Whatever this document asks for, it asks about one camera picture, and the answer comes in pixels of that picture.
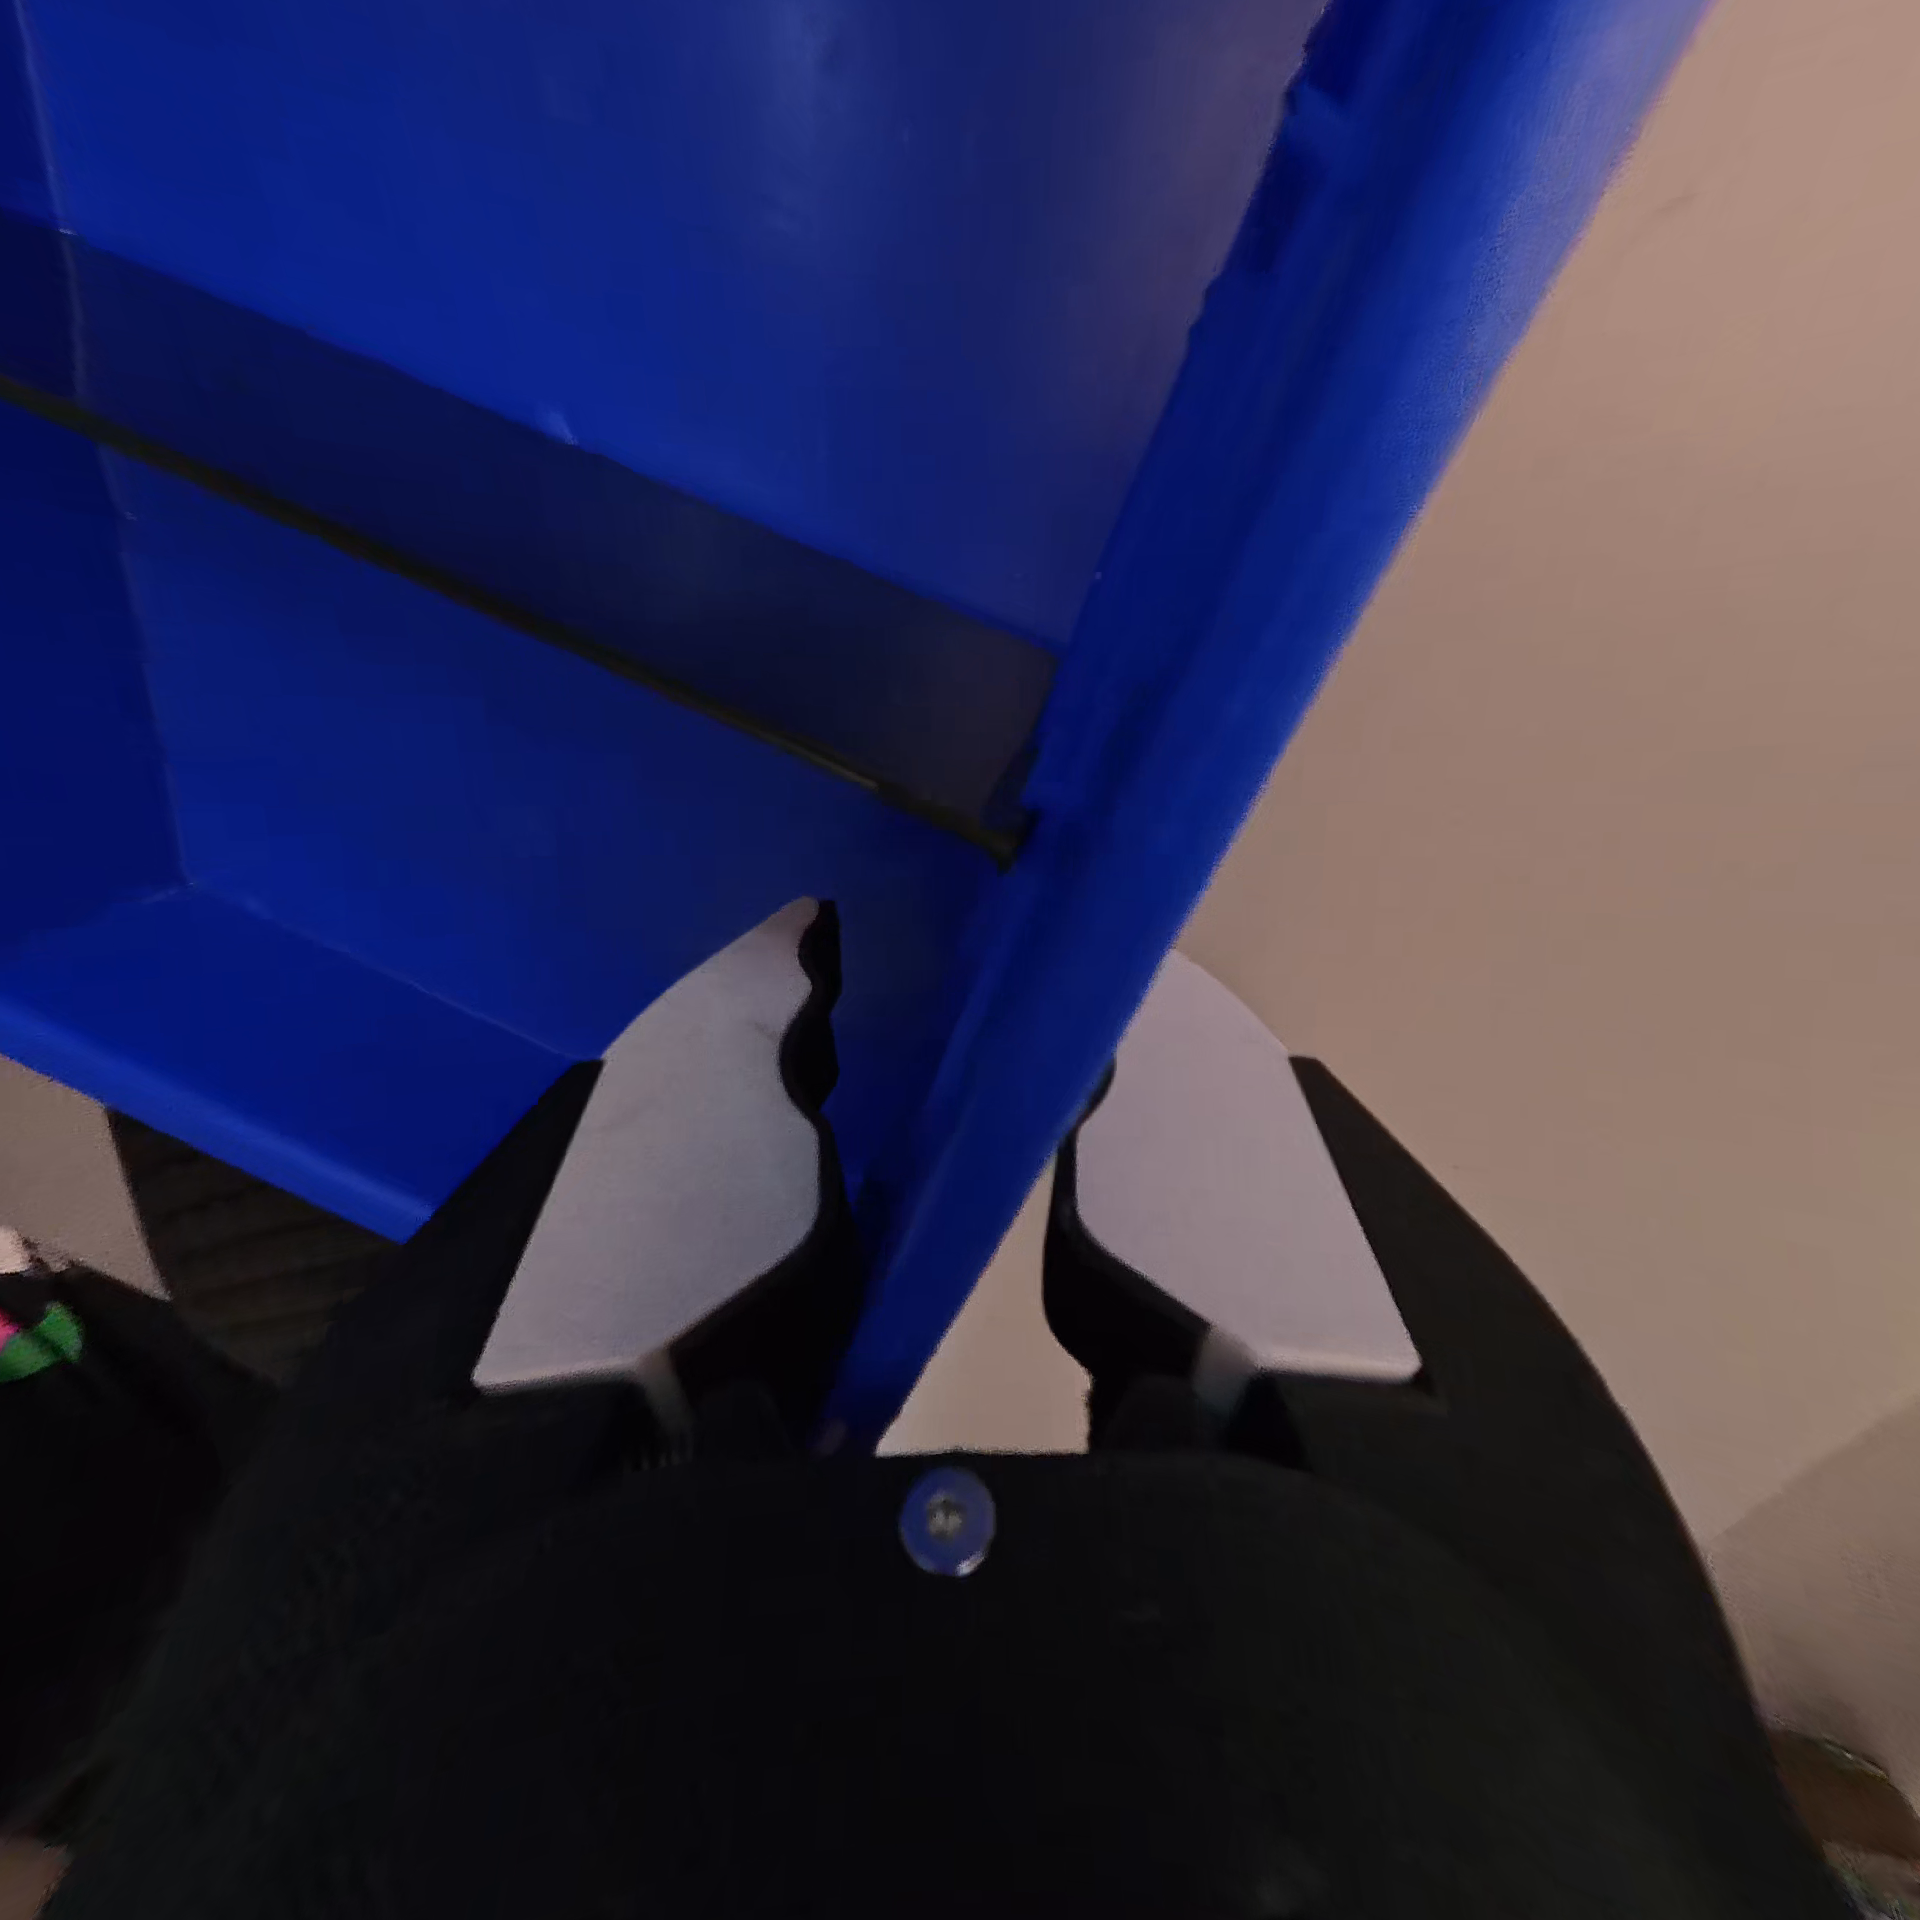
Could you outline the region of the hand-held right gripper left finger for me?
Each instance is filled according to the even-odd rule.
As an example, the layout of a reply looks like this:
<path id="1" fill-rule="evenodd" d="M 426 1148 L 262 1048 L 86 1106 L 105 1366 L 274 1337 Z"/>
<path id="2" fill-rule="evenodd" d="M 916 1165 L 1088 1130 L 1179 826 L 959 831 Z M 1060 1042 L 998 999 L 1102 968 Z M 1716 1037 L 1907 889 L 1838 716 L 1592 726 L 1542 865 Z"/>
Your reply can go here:
<path id="1" fill-rule="evenodd" d="M 862 1309 L 827 1102 L 834 902 L 801 898 L 608 1046 L 473 1369 L 489 1394 L 638 1385 L 672 1438 L 751 1386 L 810 1440 Z"/>

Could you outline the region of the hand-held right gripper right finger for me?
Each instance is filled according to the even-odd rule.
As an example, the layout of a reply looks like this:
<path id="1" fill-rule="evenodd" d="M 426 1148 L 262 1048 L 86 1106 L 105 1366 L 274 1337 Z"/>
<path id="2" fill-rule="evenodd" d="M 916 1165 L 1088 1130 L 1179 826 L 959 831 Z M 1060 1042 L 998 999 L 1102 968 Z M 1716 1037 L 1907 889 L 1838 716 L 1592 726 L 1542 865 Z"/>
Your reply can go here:
<path id="1" fill-rule="evenodd" d="M 1059 1148 L 1043 1306 L 1096 1418 L 1147 1378 L 1227 1418 L 1267 1375 L 1425 1366 L 1290 1048 L 1179 953 Z"/>

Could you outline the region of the blue storage bin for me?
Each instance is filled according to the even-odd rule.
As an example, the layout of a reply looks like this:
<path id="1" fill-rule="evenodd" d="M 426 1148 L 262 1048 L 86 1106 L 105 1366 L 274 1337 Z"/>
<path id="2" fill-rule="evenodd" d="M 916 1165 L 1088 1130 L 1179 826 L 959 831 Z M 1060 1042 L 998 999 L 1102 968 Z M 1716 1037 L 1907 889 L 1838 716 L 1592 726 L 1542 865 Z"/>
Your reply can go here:
<path id="1" fill-rule="evenodd" d="M 6 1055 L 403 1237 L 840 908 L 895 1418 L 1706 5 L 6 5 L 6 207 L 1036 640 L 1009 868 L 6 406 Z"/>

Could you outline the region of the floral patterned clothing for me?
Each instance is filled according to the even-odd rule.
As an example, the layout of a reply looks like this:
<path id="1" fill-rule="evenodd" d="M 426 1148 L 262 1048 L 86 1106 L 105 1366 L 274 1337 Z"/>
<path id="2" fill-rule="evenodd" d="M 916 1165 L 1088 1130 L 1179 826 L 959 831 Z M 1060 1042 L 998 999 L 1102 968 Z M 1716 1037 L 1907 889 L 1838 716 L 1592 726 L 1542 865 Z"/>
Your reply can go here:
<path id="1" fill-rule="evenodd" d="M 23 1232 L 2 1229 L 2 1385 L 79 1365 L 86 1326 L 63 1293 L 63 1260 L 49 1260 Z"/>

